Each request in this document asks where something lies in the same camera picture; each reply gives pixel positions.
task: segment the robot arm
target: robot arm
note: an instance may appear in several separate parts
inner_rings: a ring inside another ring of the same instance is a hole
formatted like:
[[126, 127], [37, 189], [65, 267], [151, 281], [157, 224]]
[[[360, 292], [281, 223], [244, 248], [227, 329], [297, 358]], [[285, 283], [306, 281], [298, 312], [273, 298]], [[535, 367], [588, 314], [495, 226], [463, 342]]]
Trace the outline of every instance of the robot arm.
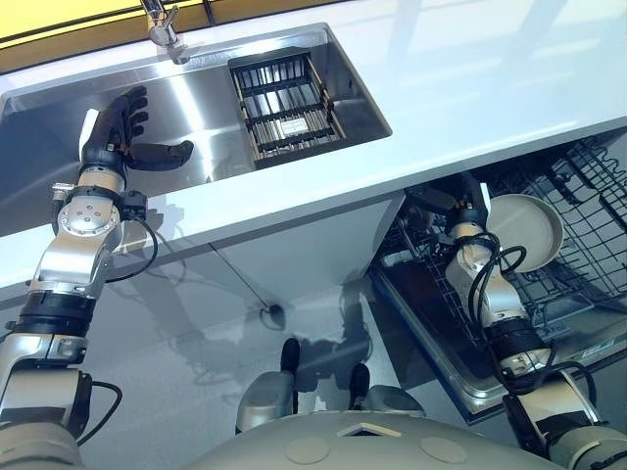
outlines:
[[[538, 336], [516, 290], [503, 277], [499, 259], [506, 252], [485, 228], [490, 207], [485, 184], [469, 174], [463, 180], [465, 197], [444, 211], [447, 234], [456, 246], [446, 277], [461, 300], [466, 331], [486, 349], [495, 376], [508, 391], [504, 405], [521, 447], [568, 469], [625, 465], [627, 437], [602, 426], [592, 377], [587, 375], [587, 399], [565, 371], [583, 366], [554, 364], [555, 352]], [[508, 251], [526, 253], [521, 247]]]
[[[14, 446], [11, 436], [24, 432], [28, 423], [30, 436], [40, 437], [41, 443], [31, 450], [24, 450], [26, 444], [17, 450], [5, 444], [0, 463], [26, 455], [37, 460], [39, 452], [64, 454], [86, 426], [92, 381], [71, 366], [85, 356], [85, 336], [112, 253], [122, 239], [122, 223], [144, 222], [146, 216], [146, 197], [125, 191], [126, 168], [176, 168], [189, 160], [193, 149], [189, 141], [177, 146], [131, 144], [143, 132], [139, 124], [148, 115], [140, 110], [147, 104], [146, 88], [140, 86], [102, 112], [90, 110], [80, 137], [78, 181], [53, 187], [56, 236], [37, 266], [19, 320], [9, 325], [0, 345], [2, 442]], [[54, 430], [59, 425], [70, 433], [69, 441]], [[49, 432], [65, 443], [47, 448]]]

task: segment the cabinet door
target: cabinet door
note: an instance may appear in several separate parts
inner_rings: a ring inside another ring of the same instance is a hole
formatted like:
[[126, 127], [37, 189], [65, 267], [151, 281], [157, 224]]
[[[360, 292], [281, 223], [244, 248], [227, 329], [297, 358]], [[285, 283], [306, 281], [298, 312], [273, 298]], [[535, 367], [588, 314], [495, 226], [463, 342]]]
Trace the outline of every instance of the cabinet door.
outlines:
[[285, 305], [361, 278], [404, 199], [384, 195], [214, 247], [266, 303]]

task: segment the dish rack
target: dish rack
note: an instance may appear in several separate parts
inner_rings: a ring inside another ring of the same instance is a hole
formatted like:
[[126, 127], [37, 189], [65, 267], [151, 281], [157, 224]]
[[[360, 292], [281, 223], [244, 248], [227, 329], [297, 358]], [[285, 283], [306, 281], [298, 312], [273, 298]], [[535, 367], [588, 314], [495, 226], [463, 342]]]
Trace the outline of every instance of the dish rack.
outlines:
[[[534, 196], [551, 204], [561, 217], [564, 241], [554, 261], [506, 276], [546, 340], [567, 332], [566, 314], [594, 306], [627, 311], [627, 170], [619, 164], [596, 137], [589, 137], [567, 148], [552, 149], [550, 155], [532, 154], [475, 171], [481, 181], [488, 182], [491, 197]], [[445, 276], [449, 253], [437, 243], [444, 226], [444, 218], [436, 216], [428, 232], [408, 229], [407, 233], [447, 306], [461, 319], [458, 295]], [[407, 242], [401, 234], [396, 238], [388, 244]], [[466, 334], [476, 342], [469, 331]]]
[[256, 169], [346, 137], [311, 52], [289, 47], [228, 62]]

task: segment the robotic hand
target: robotic hand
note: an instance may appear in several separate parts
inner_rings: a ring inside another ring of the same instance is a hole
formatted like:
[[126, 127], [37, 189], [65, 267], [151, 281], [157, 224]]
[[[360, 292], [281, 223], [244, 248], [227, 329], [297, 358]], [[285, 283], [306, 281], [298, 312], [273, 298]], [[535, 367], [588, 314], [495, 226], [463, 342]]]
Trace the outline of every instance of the robotic hand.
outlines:
[[[77, 184], [53, 186], [56, 236], [36, 269], [19, 320], [8, 325], [0, 345], [0, 425], [7, 429], [3, 442], [8, 443], [2, 450], [18, 446], [7, 433], [27, 432], [32, 439], [37, 429], [45, 436], [55, 423], [77, 438], [85, 428], [93, 384], [88, 374], [70, 366], [83, 361], [85, 335], [105, 282], [121, 279], [108, 280], [107, 274], [123, 223], [136, 220], [152, 233], [145, 222], [146, 196], [125, 191], [126, 169], [176, 168], [193, 149], [189, 141], [132, 144], [143, 133], [140, 123], [148, 114], [141, 110], [147, 105], [146, 88], [139, 86], [106, 110], [89, 110], [79, 140]], [[51, 432], [61, 439], [62, 431]], [[0, 463], [27, 454], [32, 452], [20, 446], [0, 451]]]

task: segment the dishwasher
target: dishwasher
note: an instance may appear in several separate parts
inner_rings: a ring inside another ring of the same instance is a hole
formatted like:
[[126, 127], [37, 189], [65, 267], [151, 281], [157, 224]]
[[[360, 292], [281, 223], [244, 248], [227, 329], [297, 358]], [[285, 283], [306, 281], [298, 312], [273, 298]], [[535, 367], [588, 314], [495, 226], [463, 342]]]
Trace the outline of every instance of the dishwasher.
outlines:
[[[621, 128], [471, 171], [487, 183], [490, 198], [533, 196], [559, 214], [563, 243], [556, 257], [506, 279], [556, 357], [592, 371], [626, 355], [626, 156], [627, 128]], [[455, 181], [445, 177], [437, 185], [446, 189]], [[369, 276], [379, 301], [403, 318], [470, 424], [500, 412], [506, 391], [460, 321], [462, 306], [445, 276], [451, 259], [441, 243], [445, 225], [444, 217], [407, 197]]]

